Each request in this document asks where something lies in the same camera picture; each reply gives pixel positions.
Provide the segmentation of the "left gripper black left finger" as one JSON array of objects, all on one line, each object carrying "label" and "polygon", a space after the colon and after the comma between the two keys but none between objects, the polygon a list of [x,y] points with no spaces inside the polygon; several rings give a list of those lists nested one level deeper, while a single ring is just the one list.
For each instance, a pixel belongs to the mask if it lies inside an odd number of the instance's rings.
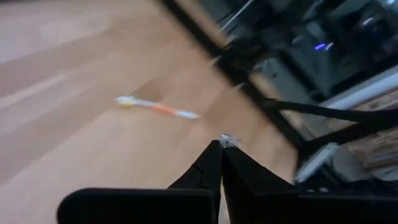
[{"label": "left gripper black left finger", "polygon": [[58,224],[218,224],[222,147],[213,140],[166,189],[85,188],[57,208]]}]

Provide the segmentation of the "black metal rig frame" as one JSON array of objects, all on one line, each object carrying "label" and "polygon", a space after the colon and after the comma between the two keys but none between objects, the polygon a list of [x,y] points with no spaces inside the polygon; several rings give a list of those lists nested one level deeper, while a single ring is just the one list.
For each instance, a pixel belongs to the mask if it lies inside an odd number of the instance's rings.
[{"label": "black metal rig frame", "polygon": [[[242,91],[250,100],[270,119],[282,135],[298,151],[298,159],[304,160],[316,153],[322,146],[335,142],[346,144],[356,141],[380,131],[398,128],[398,109],[383,111],[353,111],[336,110],[321,106],[306,105],[288,101],[277,101],[265,97],[249,80],[249,73],[234,65],[236,59],[229,50],[217,46],[200,26],[174,1],[158,0],[171,14],[191,33],[193,38],[212,56],[219,56],[216,67],[234,85],[242,84]],[[347,128],[326,134],[319,138],[307,141],[281,115],[281,110],[296,111],[299,113],[314,114],[327,118],[337,118],[354,121],[355,124]]]}]

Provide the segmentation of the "computer tower blue lights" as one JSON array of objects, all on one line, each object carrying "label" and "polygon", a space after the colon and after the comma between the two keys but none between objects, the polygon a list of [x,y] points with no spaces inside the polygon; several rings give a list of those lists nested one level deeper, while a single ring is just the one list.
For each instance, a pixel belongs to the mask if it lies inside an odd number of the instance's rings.
[{"label": "computer tower blue lights", "polygon": [[363,59],[331,20],[283,19],[288,34],[288,54],[315,85],[310,96],[317,101],[332,98],[367,78]]}]

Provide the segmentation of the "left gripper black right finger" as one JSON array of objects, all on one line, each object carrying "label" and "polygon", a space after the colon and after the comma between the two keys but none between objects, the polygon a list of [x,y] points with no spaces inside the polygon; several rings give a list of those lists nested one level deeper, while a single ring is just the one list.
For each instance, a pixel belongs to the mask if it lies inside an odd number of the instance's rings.
[{"label": "left gripper black right finger", "polygon": [[293,185],[237,147],[223,151],[231,224],[398,224],[398,195],[386,182],[321,191]]}]

